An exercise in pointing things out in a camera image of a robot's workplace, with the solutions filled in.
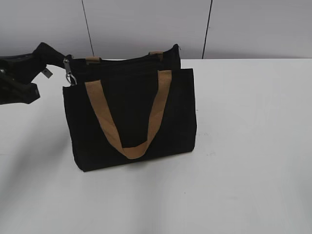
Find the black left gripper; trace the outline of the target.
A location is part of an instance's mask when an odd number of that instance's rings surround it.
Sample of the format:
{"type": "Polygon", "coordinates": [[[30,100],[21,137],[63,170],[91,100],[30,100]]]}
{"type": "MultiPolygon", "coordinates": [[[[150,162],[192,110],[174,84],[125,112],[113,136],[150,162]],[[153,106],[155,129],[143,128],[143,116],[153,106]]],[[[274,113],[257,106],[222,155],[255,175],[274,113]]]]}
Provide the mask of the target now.
{"type": "Polygon", "coordinates": [[[23,54],[0,58],[0,103],[30,104],[39,99],[39,90],[32,81],[46,65],[64,68],[63,60],[73,59],[72,55],[63,55],[50,45],[41,42],[34,54],[23,54]]]}

